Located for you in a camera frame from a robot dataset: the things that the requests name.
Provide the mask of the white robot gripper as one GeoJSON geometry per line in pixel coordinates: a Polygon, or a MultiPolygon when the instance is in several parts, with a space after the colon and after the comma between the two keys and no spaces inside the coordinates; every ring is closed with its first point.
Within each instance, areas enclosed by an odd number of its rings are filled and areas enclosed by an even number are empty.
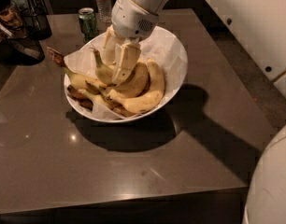
{"type": "Polygon", "coordinates": [[[112,8],[112,25],[107,28],[101,55],[104,64],[115,62],[113,84],[119,85],[127,80],[141,54],[138,43],[123,43],[124,38],[137,41],[148,38],[158,20],[157,15],[149,13],[133,0],[116,0],[112,8]]]}

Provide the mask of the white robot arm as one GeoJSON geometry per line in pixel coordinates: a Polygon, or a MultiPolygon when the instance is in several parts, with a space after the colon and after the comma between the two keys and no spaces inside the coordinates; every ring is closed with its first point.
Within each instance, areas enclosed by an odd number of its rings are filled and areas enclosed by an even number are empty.
{"type": "Polygon", "coordinates": [[[186,83],[165,108],[107,126],[107,207],[117,223],[241,224],[249,183],[276,129],[235,73],[248,55],[196,9],[161,22],[188,45],[186,83]]]}

